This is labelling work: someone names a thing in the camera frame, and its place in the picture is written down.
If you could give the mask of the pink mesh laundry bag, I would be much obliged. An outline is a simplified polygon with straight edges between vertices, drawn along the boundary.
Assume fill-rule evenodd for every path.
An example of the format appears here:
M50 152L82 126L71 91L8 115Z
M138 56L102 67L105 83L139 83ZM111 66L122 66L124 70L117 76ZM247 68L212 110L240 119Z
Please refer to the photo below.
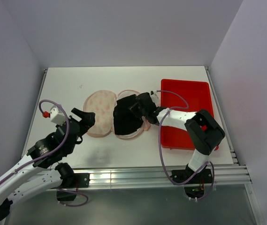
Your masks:
M123 90L115 94L109 90L99 90L91 94L85 101L83 110L95 113L95 124L87 132L94 138L101 138L114 133L113 110L117 100L136 94L135 90Z

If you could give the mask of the black bra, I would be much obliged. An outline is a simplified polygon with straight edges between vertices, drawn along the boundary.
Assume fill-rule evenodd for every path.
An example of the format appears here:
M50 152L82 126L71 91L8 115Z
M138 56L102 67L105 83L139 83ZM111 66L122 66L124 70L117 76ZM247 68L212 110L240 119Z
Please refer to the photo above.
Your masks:
M113 111L114 133L116 135L130 135L143 125L141 117L137 117L131 108L135 106L136 94L123 97L116 101Z

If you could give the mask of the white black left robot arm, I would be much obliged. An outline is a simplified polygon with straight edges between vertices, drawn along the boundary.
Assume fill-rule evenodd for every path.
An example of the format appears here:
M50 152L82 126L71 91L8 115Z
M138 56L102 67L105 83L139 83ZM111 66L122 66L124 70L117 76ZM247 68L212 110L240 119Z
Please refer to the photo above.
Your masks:
M14 167L0 177L0 210L9 210L11 205L49 188L73 185L75 176L67 163L57 165L42 178L29 181L29 178L71 154L75 146L82 143L83 135L95 124L93 112L73 108L72 113L80 121L68 117L57 106L50 112L43 112L56 124L56 131L37 141Z

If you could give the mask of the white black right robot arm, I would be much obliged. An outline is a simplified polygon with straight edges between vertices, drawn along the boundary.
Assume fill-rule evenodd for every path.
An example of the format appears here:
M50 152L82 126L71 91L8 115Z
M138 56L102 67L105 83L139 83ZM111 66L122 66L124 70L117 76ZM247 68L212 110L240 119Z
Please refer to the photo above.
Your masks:
M195 183L202 178L202 170L209 163L209 156L225 138L225 132L213 116L205 109L185 112L182 107L157 106L157 96L149 92L133 95L130 111L136 117L145 117L153 125L177 128L186 131L195 147L187 164L187 180Z

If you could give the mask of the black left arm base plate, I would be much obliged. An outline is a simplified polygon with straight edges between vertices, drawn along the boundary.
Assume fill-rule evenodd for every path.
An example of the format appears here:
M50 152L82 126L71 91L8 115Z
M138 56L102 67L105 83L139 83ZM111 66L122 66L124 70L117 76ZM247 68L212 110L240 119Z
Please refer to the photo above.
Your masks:
M89 173L75 173L73 178L67 179L66 182L63 182L59 187L56 188L56 198L62 204L67 204L75 200L77 196L85 197L86 203L88 197L79 192L80 188L88 188L90 181Z

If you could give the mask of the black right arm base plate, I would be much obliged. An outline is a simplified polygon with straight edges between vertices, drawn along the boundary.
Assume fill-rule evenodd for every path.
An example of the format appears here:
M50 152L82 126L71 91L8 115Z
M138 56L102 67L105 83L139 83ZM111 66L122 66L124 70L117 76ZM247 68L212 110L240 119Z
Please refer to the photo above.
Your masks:
M171 179L177 184L209 184L213 182L213 178L210 169L203 169L197 173L190 169L171 171Z

